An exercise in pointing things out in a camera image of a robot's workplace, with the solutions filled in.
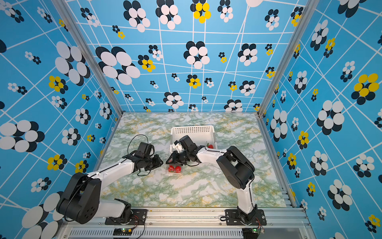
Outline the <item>clear plastic clamshell container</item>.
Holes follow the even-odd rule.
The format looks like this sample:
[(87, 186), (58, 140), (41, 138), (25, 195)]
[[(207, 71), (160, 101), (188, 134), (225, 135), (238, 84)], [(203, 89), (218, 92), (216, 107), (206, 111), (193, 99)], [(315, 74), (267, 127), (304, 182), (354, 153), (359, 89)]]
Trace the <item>clear plastic clamshell container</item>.
[(190, 167), (189, 164), (182, 163), (166, 163), (167, 172), (170, 174), (182, 174), (183, 169)]

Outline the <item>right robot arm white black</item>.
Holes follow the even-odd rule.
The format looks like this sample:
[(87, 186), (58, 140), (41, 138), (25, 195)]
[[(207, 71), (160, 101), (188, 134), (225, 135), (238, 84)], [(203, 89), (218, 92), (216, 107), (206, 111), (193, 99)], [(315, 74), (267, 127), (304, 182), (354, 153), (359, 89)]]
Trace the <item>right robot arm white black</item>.
[(203, 163), (217, 165), (227, 181), (236, 188), (238, 218), (245, 225), (252, 223), (258, 209), (252, 192), (255, 168), (238, 148), (231, 146), (228, 149), (218, 150), (198, 146), (193, 151), (174, 150), (166, 164), (188, 166), (189, 162), (195, 162), (197, 165)]

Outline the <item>white perforated plastic basket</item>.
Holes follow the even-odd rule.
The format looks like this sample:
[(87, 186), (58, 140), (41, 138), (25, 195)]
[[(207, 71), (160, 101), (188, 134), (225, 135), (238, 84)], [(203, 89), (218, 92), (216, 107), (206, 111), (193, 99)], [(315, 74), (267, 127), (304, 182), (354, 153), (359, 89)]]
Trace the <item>white perforated plastic basket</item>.
[(196, 145), (212, 144), (217, 149), (217, 140), (215, 130), (212, 125), (194, 125), (194, 126), (178, 126), (172, 127), (170, 133), (170, 152), (175, 148), (174, 142), (188, 135)]

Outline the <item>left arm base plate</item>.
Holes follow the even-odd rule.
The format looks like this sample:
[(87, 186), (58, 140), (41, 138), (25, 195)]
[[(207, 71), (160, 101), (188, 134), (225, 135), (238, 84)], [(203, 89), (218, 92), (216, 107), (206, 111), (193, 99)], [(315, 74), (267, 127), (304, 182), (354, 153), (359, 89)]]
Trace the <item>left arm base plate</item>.
[(147, 218), (147, 209), (128, 209), (127, 212), (122, 213), (118, 218), (106, 218), (106, 225), (117, 226), (138, 226), (144, 225)]

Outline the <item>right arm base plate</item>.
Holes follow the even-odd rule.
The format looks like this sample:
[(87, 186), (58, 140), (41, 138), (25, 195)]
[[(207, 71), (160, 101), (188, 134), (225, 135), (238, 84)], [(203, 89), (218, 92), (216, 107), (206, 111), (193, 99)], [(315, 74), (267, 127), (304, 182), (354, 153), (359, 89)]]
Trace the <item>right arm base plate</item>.
[(239, 208), (226, 209), (225, 215), (221, 219), (225, 219), (228, 226), (266, 226), (267, 220), (263, 210), (254, 209), (249, 214), (245, 214)]

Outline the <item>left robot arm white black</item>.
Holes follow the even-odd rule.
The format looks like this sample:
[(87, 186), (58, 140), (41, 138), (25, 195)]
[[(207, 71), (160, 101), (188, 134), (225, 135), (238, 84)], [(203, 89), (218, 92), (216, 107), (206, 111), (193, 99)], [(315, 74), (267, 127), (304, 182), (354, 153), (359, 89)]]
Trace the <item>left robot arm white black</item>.
[(109, 218), (116, 224), (128, 224), (133, 218), (131, 204), (121, 199), (102, 200), (102, 190), (140, 169), (150, 172), (162, 165), (159, 155), (149, 156), (135, 150), (107, 168), (88, 174), (75, 173), (61, 195), (56, 211), (66, 220), (79, 224), (93, 218)]

